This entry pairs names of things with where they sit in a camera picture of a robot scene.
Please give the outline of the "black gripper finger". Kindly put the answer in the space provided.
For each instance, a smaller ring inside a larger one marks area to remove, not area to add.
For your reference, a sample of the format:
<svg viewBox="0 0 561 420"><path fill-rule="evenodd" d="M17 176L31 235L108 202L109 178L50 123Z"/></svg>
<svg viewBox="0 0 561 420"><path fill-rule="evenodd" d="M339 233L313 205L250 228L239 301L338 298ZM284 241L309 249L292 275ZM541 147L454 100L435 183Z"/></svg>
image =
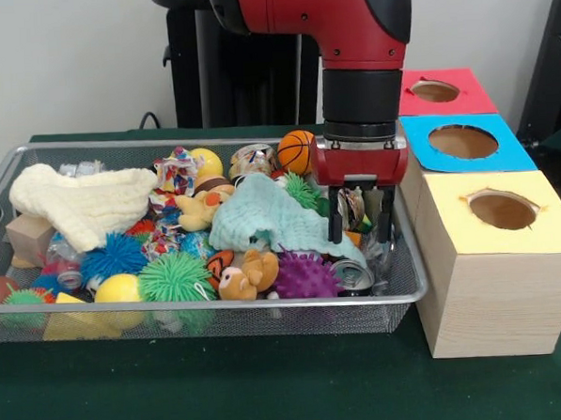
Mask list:
<svg viewBox="0 0 561 420"><path fill-rule="evenodd" d="M340 208L341 190L337 186L330 186L329 191L329 219L328 241L341 242L344 232L343 215Z"/></svg>
<svg viewBox="0 0 561 420"><path fill-rule="evenodd" d="M377 218L377 241L379 243L388 243L392 235L393 221L393 203L395 199L396 189L394 185L382 187L382 198L380 200L380 212Z"/></svg>

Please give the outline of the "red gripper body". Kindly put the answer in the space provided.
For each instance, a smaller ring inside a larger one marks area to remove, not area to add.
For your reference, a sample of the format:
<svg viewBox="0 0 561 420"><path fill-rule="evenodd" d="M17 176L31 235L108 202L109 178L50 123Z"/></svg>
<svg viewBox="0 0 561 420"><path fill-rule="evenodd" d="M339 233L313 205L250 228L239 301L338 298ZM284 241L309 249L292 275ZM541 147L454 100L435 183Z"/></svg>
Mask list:
<svg viewBox="0 0 561 420"><path fill-rule="evenodd" d="M346 142L315 136L310 146L311 168L322 186L342 187L366 183L397 185L406 172L409 158L402 135L377 142Z"/></svg>

